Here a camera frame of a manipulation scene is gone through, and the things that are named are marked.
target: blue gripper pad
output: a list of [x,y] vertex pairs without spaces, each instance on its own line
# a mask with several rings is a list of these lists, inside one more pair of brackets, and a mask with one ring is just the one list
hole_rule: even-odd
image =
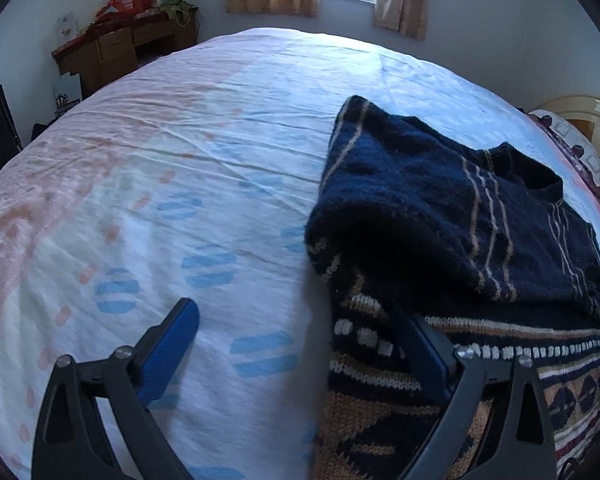
[[138,379],[136,394],[144,407],[162,397],[199,325],[196,302],[182,298],[160,325],[141,337],[134,350],[132,374]]

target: white wall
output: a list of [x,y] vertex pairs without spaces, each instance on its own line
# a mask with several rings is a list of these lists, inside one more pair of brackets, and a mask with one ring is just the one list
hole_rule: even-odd
[[293,27],[380,44],[448,67],[505,98],[512,96],[512,66],[518,61],[533,0],[430,0],[424,42],[373,27],[372,4],[320,0],[317,18],[240,15],[224,12],[226,0],[190,0],[204,17],[202,38],[251,27]]
[[0,84],[23,144],[33,124],[54,118],[53,83],[59,72],[56,21],[73,11],[85,27],[109,0],[11,0],[0,15]]
[[[84,26],[107,0],[12,0],[0,16],[0,83],[18,132],[52,119],[58,69],[56,19],[73,11]],[[201,40],[251,27],[291,27],[380,44],[446,66],[516,106],[561,94],[600,94],[600,35],[576,0],[430,0],[427,39],[372,26],[373,6],[321,0],[317,18],[226,14],[226,0],[200,6]]]
[[562,95],[600,96],[600,33],[577,0],[537,0],[511,98],[531,110]]

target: pink fabric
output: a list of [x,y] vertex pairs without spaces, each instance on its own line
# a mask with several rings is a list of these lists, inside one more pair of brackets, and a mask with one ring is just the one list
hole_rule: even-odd
[[[216,56],[207,43],[172,55],[172,70],[163,70],[158,60],[101,89],[11,160],[0,172],[0,311],[40,240],[117,163],[183,108],[260,56],[262,52],[247,51],[240,59],[227,59]],[[195,65],[196,79],[186,79],[190,72],[183,70],[182,80],[174,81],[178,71],[173,68],[179,63]],[[186,91],[172,92],[169,107],[152,98],[174,84]]]

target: patterned knit fabric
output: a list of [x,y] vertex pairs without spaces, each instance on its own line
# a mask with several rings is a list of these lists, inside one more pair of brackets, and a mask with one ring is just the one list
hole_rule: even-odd
[[[600,430],[600,265],[562,181],[508,144],[475,151],[361,97],[340,111],[306,228],[333,315],[317,480],[393,480],[440,415],[410,374],[385,307],[422,314],[484,359],[531,356],[558,470]],[[448,478],[462,476],[485,399]]]

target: headboard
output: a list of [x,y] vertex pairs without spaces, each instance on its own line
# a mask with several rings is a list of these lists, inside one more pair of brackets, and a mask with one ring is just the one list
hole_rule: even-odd
[[560,97],[539,106],[565,118],[589,139],[600,155],[600,97],[576,95]]

